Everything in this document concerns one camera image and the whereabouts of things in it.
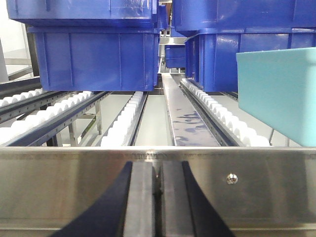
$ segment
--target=metal support leg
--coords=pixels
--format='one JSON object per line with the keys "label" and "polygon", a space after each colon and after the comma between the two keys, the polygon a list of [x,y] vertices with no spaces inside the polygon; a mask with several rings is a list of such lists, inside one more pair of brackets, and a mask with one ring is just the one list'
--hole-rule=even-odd
{"label": "metal support leg", "polygon": [[288,137],[286,137],[286,139],[285,139],[285,146],[286,147],[290,146],[290,139]]}
{"label": "metal support leg", "polygon": [[46,142],[48,147],[62,147],[62,139],[60,132]]}
{"label": "metal support leg", "polygon": [[102,114],[101,114],[101,103],[95,103],[95,115],[97,117],[97,129],[99,131],[99,135],[102,134]]}
{"label": "metal support leg", "polygon": [[6,71],[5,63],[4,63],[4,56],[2,51],[2,45],[0,41],[0,82],[9,81],[8,74]]}
{"label": "metal support leg", "polygon": [[275,132],[275,129],[272,128],[272,131],[271,131],[270,136],[269,136],[269,143],[270,143],[271,146],[272,146],[271,141],[272,141],[272,137],[273,137],[274,132]]}
{"label": "metal support leg", "polygon": [[69,129],[70,145],[72,147],[77,147],[78,146],[78,138],[76,137],[76,134],[77,134],[76,121],[69,124],[68,129]]}

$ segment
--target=metal rail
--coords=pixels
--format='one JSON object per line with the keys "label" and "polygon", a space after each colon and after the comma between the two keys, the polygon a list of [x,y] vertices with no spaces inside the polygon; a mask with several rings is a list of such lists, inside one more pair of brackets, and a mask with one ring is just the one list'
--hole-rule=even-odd
{"label": "metal rail", "polygon": [[31,131],[21,134],[16,139],[9,141],[3,146],[40,146],[48,139],[63,130],[86,111],[95,106],[95,103],[103,100],[110,92],[99,92],[84,102],[70,108],[60,116],[51,118],[46,124],[34,127]]}
{"label": "metal rail", "polygon": [[20,94],[35,88],[40,88],[40,77],[21,79],[0,83],[0,98]]}
{"label": "metal rail", "polygon": [[44,105],[62,98],[71,92],[69,91],[51,91],[25,100],[21,100],[0,108],[0,123],[8,121],[19,115],[32,112]]}
{"label": "metal rail", "polygon": [[205,124],[211,130],[221,146],[244,146],[244,144],[230,130],[228,130],[228,128],[222,125],[219,119],[209,110],[200,98],[191,93],[182,82],[180,82],[180,87],[199,112]]}
{"label": "metal rail", "polygon": [[170,74],[162,74],[169,125],[174,146],[219,146],[201,114],[186,98]]}

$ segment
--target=metal channel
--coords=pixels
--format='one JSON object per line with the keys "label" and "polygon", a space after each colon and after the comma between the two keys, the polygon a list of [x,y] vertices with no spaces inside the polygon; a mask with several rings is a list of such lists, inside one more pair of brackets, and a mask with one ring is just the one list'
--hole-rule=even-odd
{"label": "metal channel", "polygon": [[182,82],[180,82],[180,86],[221,146],[244,146],[244,144],[227,127],[222,125],[219,119],[209,110],[207,105],[198,98],[198,96],[191,93]]}
{"label": "metal channel", "polygon": [[155,236],[155,174],[151,162],[134,162],[123,237]]}
{"label": "metal channel", "polygon": [[20,94],[35,88],[40,88],[40,78],[34,77],[29,79],[14,80],[0,83],[0,98]]}
{"label": "metal channel", "polygon": [[31,131],[21,134],[13,141],[3,146],[40,146],[55,134],[63,130],[76,119],[80,118],[86,111],[90,110],[95,103],[103,100],[110,92],[99,92],[86,101],[70,108],[60,116],[51,118],[46,124],[34,127]]}
{"label": "metal channel", "polygon": [[9,77],[9,80],[15,80],[22,76],[25,76],[26,74],[30,74],[32,72],[33,72],[32,66],[28,66],[26,68],[23,68],[21,70],[18,70],[16,72],[9,74],[8,77]]}
{"label": "metal channel", "polygon": [[186,39],[184,37],[161,37],[159,45],[184,45]]}
{"label": "metal channel", "polygon": [[[147,98],[148,98],[149,93],[148,92],[144,92],[144,95],[142,97],[142,100],[139,103],[138,109],[135,113],[134,116],[134,120],[131,123],[131,126],[129,127],[128,133],[125,137],[124,142],[122,143],[122,146],[133,146],[136,142],[136,138],[137,138],[137,134],[138,134],[138,130],[139,130],[139,126],[141,123],[141,119],[143,117],[144,114],[144,109],[145,109],[145,105],[147,102]],[[124,110],[125,106],[128,104],[129,100],[127,101],[127,103],[124,105],[124,107],[121,109],[121,111],[118,113],[118,115],[116,116],[116,118],[113,120],[113,122],[111,123],[111,125],[109,126],[109,128],[105,131],[105,133],[100,136],[100,138],[96,139],[96,142],[94,142],[92,144],[92,146],[96,146],[99,147],[101,145],[101,140],[104,136],[108,135],[108,131],[111,127],[113,127],[113,124],[115,121],[118,120],[118,116],[121,114],[121,112]]]}
{"label": "metal channel", "polygon": [[162,74],[169,125],[174,146],[219,146],[200,114],[170,74]]}
{"label": "metal channel", "polygon": [[71,92],[51,91],[25,100],[21,100],[0,108],[0,123],[8,121],[19,115],[34,111],[41,106],[47,105],[56,99],[62,98]]}
{"label": "metal channel", "polygon": [[143,118],[146,102],[148,98],[148,92],[144,93],[142,100],[139,103],[139,107],[135,113],[134,120],[128,130],[128,133],[126,135],[126,139],[123,142],[123,146],[134,146],[136,143],[138,130]]}
{"label": "metal channel", "polygon": [[231,99],[238,101],[238,93],[237,92],[222,92],[223,95],[227,95]]}
{"label": "metal channel", "polygon": [[161,170],[162,236],[194,237],[182,164],[164,161]]}

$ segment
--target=conveyor rail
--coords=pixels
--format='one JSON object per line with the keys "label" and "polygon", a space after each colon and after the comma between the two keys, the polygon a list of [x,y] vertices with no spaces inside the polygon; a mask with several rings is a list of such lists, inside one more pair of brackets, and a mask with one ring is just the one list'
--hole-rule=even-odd
{"label": "conveyor rail", "polygon": [[110,92],[99,92],[84,102],[71,107],[61,115],[51,118],[46,124],[40,124],[31,131],[21,134],[16,139],[4,144],[4,146],[40,146],[91,109],[96,102],[103,100],[109,94]]}
{"label": "conveyor rail", "polygon": [[0,108],[0,123],[13,119],[19,115],[32,112],[42,106],[48,105],[71,92],[50,91],[25,100],[21,100]]}
{"label": "conveyor rail", "polygon": [[0,83],[0,99],[40,87],[40,77]]}

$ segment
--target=white roller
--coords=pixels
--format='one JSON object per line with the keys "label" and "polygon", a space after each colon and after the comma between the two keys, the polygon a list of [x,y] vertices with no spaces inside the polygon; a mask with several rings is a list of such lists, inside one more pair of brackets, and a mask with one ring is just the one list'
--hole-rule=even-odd
{"label": "white roller", "polygon": [[84,100],[86,100],[88,98],[88,94],[86,94],[86,93],[79,93],[78,95],[83,96]]}
{"label": "white roller", "polygon": [[5,106],[5,105],[8,105],[9,103],[5,100],[0,100],[0,107],[1,106]]}
{"label": "white roller", "polygon": [[45,122],[45,119],[41,116],[37,116],[37,115],[28,115],[25,118],[26,122],[29,122],[33,125],[33,127],[36,127],[38,125],[40,125],[41,123]]}
{"label": "white roller", "polygon": [[132,113],[132,117],[134,117],[136,109],[134,107],[125,107],[124,111],[128,111]]}
{"label": "white roller", "polygon": [[17,99],[18,101],[25,100],[25,96],[24,95],[13,95],[12,97]]}
{"label": "white roller", "polygon": [[84,96],[83,95],[74,95],[73,98],[78,98],[80,102],[82,102],[84,100]]}
{"label": "white roller", "polygon": [[243,144],[247,147],[269,147],[270,143],[264,136],[245,136]]}
{"label": "white roller", "polygon": [[8,104],[12,104],[12,103],[18,102],[18,100],[16,98],[14,98],[14,97],[4,97],[3,100],[8,102]]}
{"label": "white roller", "polygon": [[43,117],[45,119],[45,121],[47,121],[55,116],[53,111],[47,111],[47,110],[38,111],[37,115]]}
{"label": "white roller", "polygon": [[91,97],[93,95],[92,91],[84,90],[83,93],[87,94],[88,97]]}
{"label": "white roller", "polygon": [[210,95],[207,95],[203,98],[203,102],[206,103],[209,100],[214,100]]}
{"label": "white roller", "polygon": [[118,134],[125,136],[128,132],[129,125],[127,125],[123,121],[115,121],[113,123],[113,127],[118,129]]}
{"label": "white roller", "polygon": [[69,108],[66,103],[56,103],[54,104],[54,107],[60,108],[61,111],[65,111]]}
{"label": "white roller", "polygon": [[125,119],[132,120],[133,117],[134,117],[134,112],[133,111],[128,111],[128,110],[123,110],[121,112],[121,116],[123,116]]}
{"label": "white roller", "polygon": [[245,122],[239,121],[236,126],[233,128],[233,133],[239,138],[241,141],[247,135],[248,126]]}
{"label": "white roller", "polygon": [[61,108],[55,106],[48,106],[46,111],[52,111],[55,116],[63,112]]}
{"label": "white roller", "polygon": [[208,94],[206,94],[205,92],[202,92],[202,93],[200,93],[200,94],[198,95],[198,97],[199,97],[201,100],[203,100],[203,98],[204,98],[205,96],[208,96]]}
{"label": "white roller", "polygon": [[206,102],[206,105],[207,105],[207,107],[208,107],[210,110],[212,109],[212,107],[211,107],[212,104],[218,104],[218,102],[217,102],[216,100],[214,100],[214,99],[208,100],[208,101]]}
{"label": "white roller", "polygon": [[35,91],[37,91],[39,94],[43,94],[43,88],[41,88],[41,89],[35,89]]}
{"label": "white roller", "polygon": [[202,94],[200,99],[204,102],[206,98],[209,98],[210,96],[208,94]]}
{"label": "white roller", "polygon": [[229,120],[226,121],[226,126],[230,131],[233,131],[237,124],[239,123],[239,118],[237,116],[230,116]]}
{"label": "white roller", "polygon": [[15,121],[11,125],[11,128],[14,130],[14,133],[18,135],[31,130],[33,127],[34,125],[32,123],[27,122],[25,120]]}
{"label": "white roller", "polygon": [[136,92],[134,93],[134,95],[141,95],[141,96],[143,96],[143,95],[144,95],[144,92],[143,92],[143,91],[136,91]]}
{"label": "white roller", "polygon": [[227,108],[225,108],[225,107],[223,107],[223,106],[218,106],[218,107],[215,107],[214,108],[214,114],[216,115],[216,117],[218,117],[219,115],[218,115],[218,112],[220,112],[220,111],[227,111]]}
{"label": "white roller", "polygon": [[224,122],[223,122],[223,118],[224,117],[227,117],[227,116],[232,116],[233,114],[232,114],[232,112],[229,112],[229,111],[219,111],[218,113],[217,113],[217,117],[218,117],[218,119],[223,123],[223,124],[225,124]]}
{"label": "white roller", "polygon": [[123,124],[126,124],[126,126],[130,126],[131,122],[132,122],[132,118],[128,115],[123,116],[123,115],[119,115],[118,116],[118,121],[122,122]]}
{"label": "white roller", "polygon": [[130,100],[129,101],[136,101],[138,104],[139,104],[139,102],[141,101],[141,98],[135,98],[135,97],[132,97],[132,98],[130,98]]}
{"label": "white roller", "polygon": [[29,93],[31,93],[33,96],[37,96],[39,95],[40,93],[36,90],[30,90]]}
{"label": "white roller", "polygon": [[211,104],[209,106],[209,109],[210,109],[210,111],[212,111],[214,113],[216,107],[223,107],[223,106],[221,104],[215,104],[214,103],[214,104]]}
{"label": "white roller", "polygon": [[15,129],[11,127],[0,127],[0,145],[10,141],[16,135]]}
{"label": "white roller", "polygon": [[33,97],[33,94],[29,92],[22,92],[21,95],[24,95],[26,99]]}
{"label": "white roller", "polygon": [[142,99],[143,96],[142,95],[133,95],[131,98],[135,98],[135,99]]}
{"label": "white roller", "polygon": [[196,95],[199,97],[199,95],[201,94],[201,93],[203,93],[203,91],[202,90],[196,90]]}
{"label": "white roller", "polygon": [[111,146],[110,141],[111,141],[111,138],[109,138],[108,136],[105,136],[102,138],[100,146],[101,147],[110,147]]}
{"label": "white roller", "polygon": [[73,101],[75,105],[80,103],[80,99],[77,97],[70,97],[68,100]]}
{"label": "white roller", "polygon": [[61,103],[66,104],[68,106],[68,108],[75,105],[74,101],[72,101],[72,100],[62,100]]}

